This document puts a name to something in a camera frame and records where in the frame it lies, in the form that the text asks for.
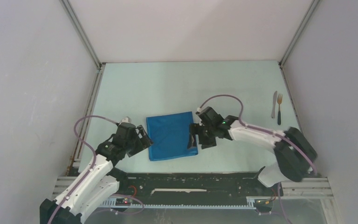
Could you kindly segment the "blue cloth napkin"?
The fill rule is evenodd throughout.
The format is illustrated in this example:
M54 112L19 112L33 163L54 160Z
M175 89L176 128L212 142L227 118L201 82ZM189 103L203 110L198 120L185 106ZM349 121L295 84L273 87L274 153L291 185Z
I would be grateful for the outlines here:
M149 160L165 161L197 155L197 146L188 148L192 123L191 112L147 117L147 133L153 142L148 149Z

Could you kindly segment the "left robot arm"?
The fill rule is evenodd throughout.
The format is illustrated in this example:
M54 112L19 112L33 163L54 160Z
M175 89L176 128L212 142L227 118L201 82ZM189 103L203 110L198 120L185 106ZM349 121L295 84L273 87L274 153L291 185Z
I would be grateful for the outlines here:
M128 175L116 165L149 148L152 140L142 125L128 118L117 124L117 130L100 143L80 175L54 200L40 205L41 224L82 224L108 197L124 194L129 188Z

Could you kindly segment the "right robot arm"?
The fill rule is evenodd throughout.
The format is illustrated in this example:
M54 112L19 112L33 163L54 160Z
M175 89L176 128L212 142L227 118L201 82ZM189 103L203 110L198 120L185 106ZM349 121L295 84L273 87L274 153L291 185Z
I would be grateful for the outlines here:
M220 138L253 143L275 156L276 161L261 168L252 183L253 191L258 195L266 194L279 182L301 182L317 158L312 145L295 127L286 131L269 130L244 123L236 116L223 118L211 107L199 109L196 115L200 121L189 126L188 148L197 143L202 149L211 148Z

